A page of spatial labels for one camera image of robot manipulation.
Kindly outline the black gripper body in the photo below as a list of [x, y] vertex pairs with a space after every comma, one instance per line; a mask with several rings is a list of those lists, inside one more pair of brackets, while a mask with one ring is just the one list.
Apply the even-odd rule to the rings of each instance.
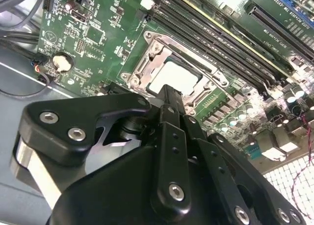
[[132, 150], [68, 187], [51, 225], [227, 225], [212, 182], [185, 149]]

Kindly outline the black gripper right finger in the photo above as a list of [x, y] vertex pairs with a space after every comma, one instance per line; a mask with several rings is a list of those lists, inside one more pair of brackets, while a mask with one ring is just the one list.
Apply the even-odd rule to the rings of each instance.
[[300, 212], [221, 134], [183, 116], [189, 149], [209, 179], [218, 220], [229, 225], [304, 225]]

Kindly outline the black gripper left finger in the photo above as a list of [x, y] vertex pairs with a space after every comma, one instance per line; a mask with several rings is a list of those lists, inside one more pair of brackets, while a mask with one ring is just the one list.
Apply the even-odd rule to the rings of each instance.
[[22, 112], [14, 159], [53, 211], [68, 187], [134, 149], [187, 151], [184, 114], [181, 93], [168, 85], [154, 104], [132, 92], [31, 103]]

